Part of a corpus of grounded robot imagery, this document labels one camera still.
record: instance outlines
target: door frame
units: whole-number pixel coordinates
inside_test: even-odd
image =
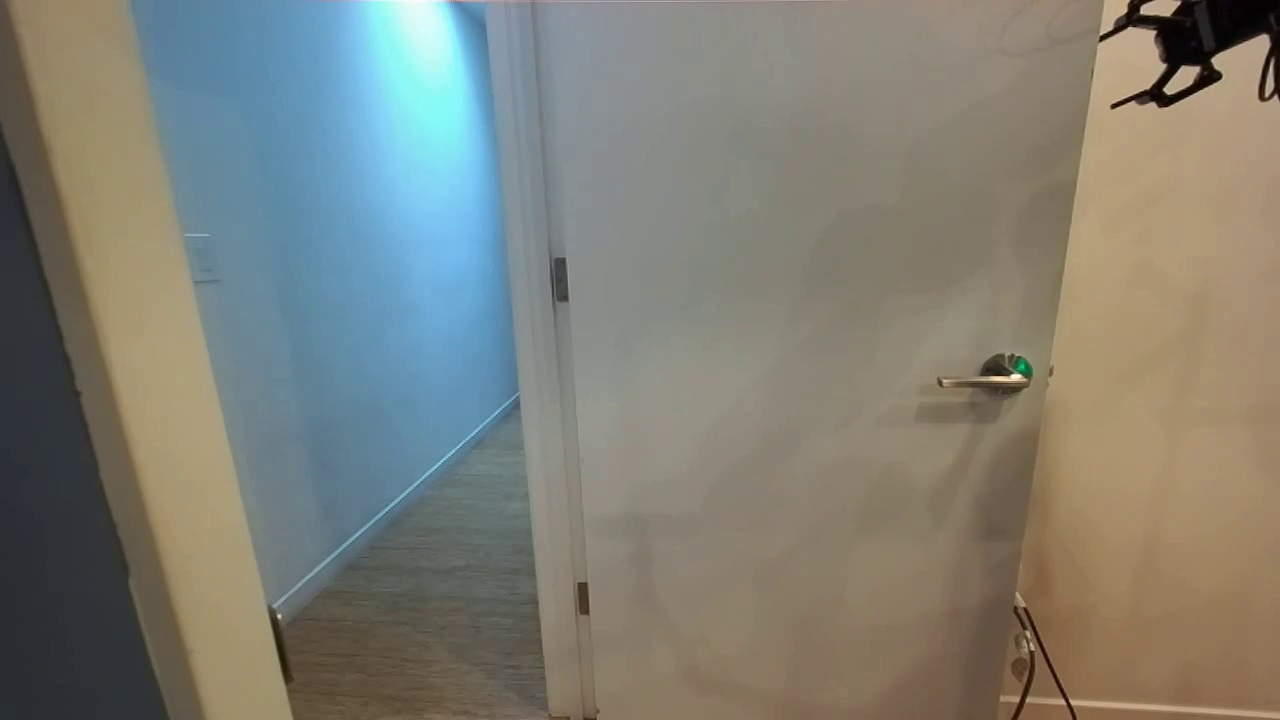
[[[536,5],[487,5],[549,713],[593,716],[584,519],[543,178]],[[170,716],[286,720],[126,0],[0,5],[0,127]]]

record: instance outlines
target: white door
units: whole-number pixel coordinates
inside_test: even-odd
[[[605,720],[993,720],[1088,0],[549,0]],[[1031,389],[934,389],[993,350]]]

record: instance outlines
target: door hinge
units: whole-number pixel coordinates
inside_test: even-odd
[[[278,618],[275,607],[268,607],[268,618],[270,618],[270,639],[275,639],[278,677],[283,677],[283,683],[292,683],[292,662],[286,662],[286,645],[283,645],[283,618]]]
[[[550,301],[566,305],[566,256],[550,256]]]
[[[593,616],[593,582],[577,582],[577,616]]]

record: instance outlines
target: floor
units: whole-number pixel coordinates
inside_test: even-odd
[[[286,628],[294,720],[543,720],[520,419]]]

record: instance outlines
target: door lever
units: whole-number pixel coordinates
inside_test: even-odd
[[[1037,365],[1016,350],[997,350],[975,366],[975,374],[941,374],[934,389],[989,389],[989,390],[1020,390],[1031,389]]]

